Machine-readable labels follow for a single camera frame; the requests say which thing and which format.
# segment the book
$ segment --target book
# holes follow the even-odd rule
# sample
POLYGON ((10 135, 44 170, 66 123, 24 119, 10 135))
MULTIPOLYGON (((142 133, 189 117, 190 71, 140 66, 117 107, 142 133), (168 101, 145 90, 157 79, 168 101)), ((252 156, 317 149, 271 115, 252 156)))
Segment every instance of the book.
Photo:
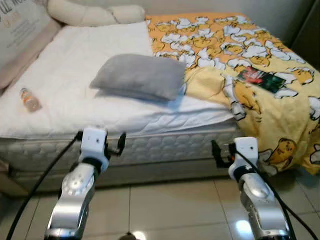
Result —
POLYGON ((261 71, 254 67, 248 66, 242 70, 237 78, 246 83, 254 84, 263 88, 271 93, 276 93, 280 88, 283 87, 284 80, 283 78, 272 75, 268 72, 261 71))

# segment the yellow blanket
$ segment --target yellow blanket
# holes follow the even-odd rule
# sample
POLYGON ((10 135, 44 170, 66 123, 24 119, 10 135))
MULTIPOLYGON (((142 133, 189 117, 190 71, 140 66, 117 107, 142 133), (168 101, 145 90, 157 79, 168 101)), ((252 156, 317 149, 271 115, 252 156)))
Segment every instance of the yellow blanket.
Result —
POLYGON ((317 70, 239 13, 148 16, 146 22, 155 56, 186 63, 186 94, 225 104, 243 132, 258 139, 263 170, 319 171, 317 70), (270 92, 235 78, 250 66, 285 81, 270 92))

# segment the headboard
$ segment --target headboard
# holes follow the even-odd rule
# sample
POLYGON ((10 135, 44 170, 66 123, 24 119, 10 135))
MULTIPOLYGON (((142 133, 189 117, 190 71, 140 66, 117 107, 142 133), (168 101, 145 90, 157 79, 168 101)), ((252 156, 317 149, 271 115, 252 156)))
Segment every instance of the headboard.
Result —
POLYGON ((137 4, 147 15, 195 12, 243 13, 290 45, 315 0, 71 0, 104 7, 137 4))
POLYGON ((0 0, 0 90, 19 79, 60 29, 46 0, 0 0))

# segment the tile floor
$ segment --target tile floor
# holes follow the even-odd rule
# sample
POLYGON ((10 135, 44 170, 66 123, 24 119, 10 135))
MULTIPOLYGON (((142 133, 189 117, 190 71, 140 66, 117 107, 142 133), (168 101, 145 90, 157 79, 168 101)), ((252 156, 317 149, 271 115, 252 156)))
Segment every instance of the tile floor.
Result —
MULTIPOLYGON (((272 183, 320 237, 320 177, 300 170, 278 175, 272 183)), ((42 240, 56 201, 53 195, 34 197, 13 240, 42 240)), ((1 240, 20 203, 7 204, 1 240)), ((237 185, 227 178, 98 190, 83 239, 117 240, 130 230, 143 232, 147 240, 253 240, 247 218, 237 185)), ((292 223, 298 240, 312 239, 296 220, 292 223)))

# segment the white mattress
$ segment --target white mattress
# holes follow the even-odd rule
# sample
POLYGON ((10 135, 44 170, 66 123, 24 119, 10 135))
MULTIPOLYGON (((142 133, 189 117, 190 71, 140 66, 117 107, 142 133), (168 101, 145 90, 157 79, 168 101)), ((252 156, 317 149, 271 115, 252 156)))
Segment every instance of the white mattress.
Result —
POLYGON ((68 139, 87 126, 146 135, 185 130, 232 118, 223 105, 179 96, 168 103, 106 96, 88 86, 110 57, 152 55, 146 24, 64 27, 0 98, 0 137, 68 139), (43 108, 29 113, 20 99, 30 89, 43 108))

